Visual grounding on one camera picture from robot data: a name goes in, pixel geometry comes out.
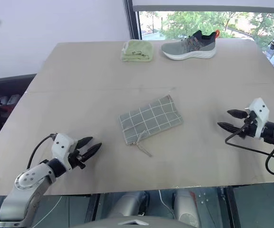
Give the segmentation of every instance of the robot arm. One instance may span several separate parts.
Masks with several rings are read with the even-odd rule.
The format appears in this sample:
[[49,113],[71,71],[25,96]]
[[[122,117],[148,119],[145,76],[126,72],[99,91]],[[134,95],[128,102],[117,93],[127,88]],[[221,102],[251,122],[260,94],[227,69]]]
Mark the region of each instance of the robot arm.
[[230,123],[218,123],[221,128],[231,132],[233,135],[238,133],[237,135],[242,138],[251,136],[264,140],[266,143],[274,144],[274,123],[268,121],[269,109],[261,98],[255,99],[250,106],[246,108],[246,111],[229,110],[228,113],[235,118],[245,119],[245,128],[242,130],[241,128],[234,127]]
[[81,147],[92,137],[73,140],[65,134],[57,134],[52,146],[53,159],[22,172],[14,182],[10,194],[0,208],[0,228],[30,227],[39,202],[47,189],[65,172],[76,166],[85,168],[85,162],[101,147],[94,145],[83,155]]

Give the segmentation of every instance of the white shoe sole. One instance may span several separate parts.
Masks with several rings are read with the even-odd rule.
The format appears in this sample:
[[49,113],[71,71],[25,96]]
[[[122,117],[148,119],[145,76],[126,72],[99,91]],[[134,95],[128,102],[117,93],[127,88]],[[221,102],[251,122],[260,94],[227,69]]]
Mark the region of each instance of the white shoe sole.
[[184,60],[187,58],[212,58],[216,54],[216,47],[210,51],[191,51],[183,55],[171,55],[163,51],[163,53],[172,60]]

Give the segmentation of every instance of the floor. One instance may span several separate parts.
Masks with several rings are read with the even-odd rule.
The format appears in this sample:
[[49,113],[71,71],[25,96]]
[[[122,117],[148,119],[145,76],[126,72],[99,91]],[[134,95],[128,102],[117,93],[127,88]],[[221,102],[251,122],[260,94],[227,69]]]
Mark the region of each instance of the floor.
[[[203,228],[227,228],[227,210],[220,188],[191,188],[195,193],[197,208]],[[171,207],[175,190],[162,190],[164,202]],[[241,228],[274,227],[274,183],[234,188]],[[124,193],[101,194],[96,220],[106,218],[111,207]],[[157,190],[149,191],[148,216],[172,218],[161,204]],[[51,209],[54,210],[38,223]],[[46,196],[42,199],[33,226],[36,228],[68,228],[83,224],[89,198],[83,196]]]

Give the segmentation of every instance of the light green towel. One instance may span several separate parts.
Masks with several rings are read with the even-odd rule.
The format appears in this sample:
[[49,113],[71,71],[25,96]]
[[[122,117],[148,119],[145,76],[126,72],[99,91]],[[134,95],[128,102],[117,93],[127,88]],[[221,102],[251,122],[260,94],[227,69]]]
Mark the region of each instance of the light green towel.
[[125,42],[122,49],[122,61],[149,62],[152,60],[153,46],[144,40],[132,39]]

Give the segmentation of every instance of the gray plaid pouch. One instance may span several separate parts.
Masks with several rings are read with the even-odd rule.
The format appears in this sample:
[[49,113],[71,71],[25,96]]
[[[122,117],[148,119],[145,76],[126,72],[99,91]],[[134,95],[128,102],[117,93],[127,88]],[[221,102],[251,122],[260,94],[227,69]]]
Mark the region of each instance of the gray plaid pouch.
[[142,139],[183,123],[170,95],[122,114],[119,119],[127,145],[138,145]]

